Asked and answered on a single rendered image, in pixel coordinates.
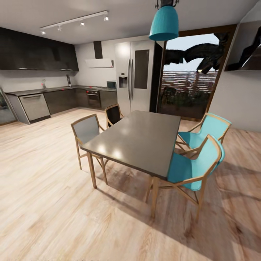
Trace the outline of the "poster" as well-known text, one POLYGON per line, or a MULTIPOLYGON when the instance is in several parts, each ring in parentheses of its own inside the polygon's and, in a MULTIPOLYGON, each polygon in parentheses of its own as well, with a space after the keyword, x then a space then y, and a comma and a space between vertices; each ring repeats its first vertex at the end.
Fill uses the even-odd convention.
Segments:
POLYGON ((68 82, 68 84, 70 85, 69 87, 74 86, 74 85, 71 85, 70 78, 69 78, 68 75, 67 75, 67 82, 68 82))

